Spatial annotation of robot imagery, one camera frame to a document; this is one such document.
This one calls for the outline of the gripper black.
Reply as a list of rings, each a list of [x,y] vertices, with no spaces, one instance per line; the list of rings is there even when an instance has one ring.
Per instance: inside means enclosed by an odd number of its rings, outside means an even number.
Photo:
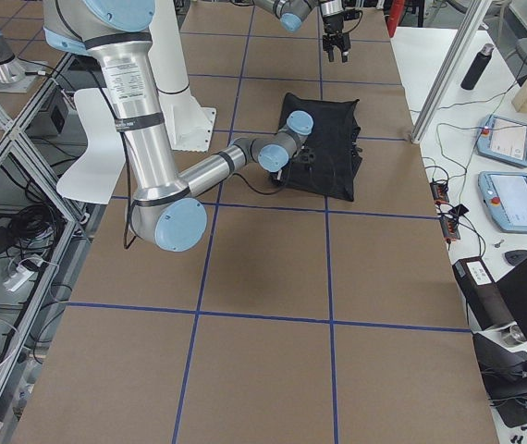
[[[315,160],[314,149],[303,147],[274,174],[274,183],[311,183]]]
[[[338,13],[332,16],[323,16],[324,35],[322,38],[323,50],[327,53],[328,61],[334,62],[334,49],[337,48],[341,55],[341,62],[349,60],[349,49],[351,48],[349,33],[344,32],[344,14]]]

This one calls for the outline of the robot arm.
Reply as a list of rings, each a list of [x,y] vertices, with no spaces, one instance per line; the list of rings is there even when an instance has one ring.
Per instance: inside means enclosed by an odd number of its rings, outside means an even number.
[[[297,31],[312,12],[318,11],[323,21],[323,49],[328,61],[334,61],[334,49],[340,52],[341,61],[349,59],[350,31],[344,30],[344,23],[362,18],[362,1],[313,1],[313,0],[254,0],[255,6],[275,16],[286,31]]]
[[[170,144],[176,121],[164,107],[164,88],[175,74],[187,71],[172,2],[45,1],[43,16],[52,47],[98,62],[137,182],[126,230],[163,250],[183,252],[201,239],[207,213],[199,195],[249,163],[277,172],[313,130],[307,112],[293,111],[276,134],[239,138],[178,171]]]

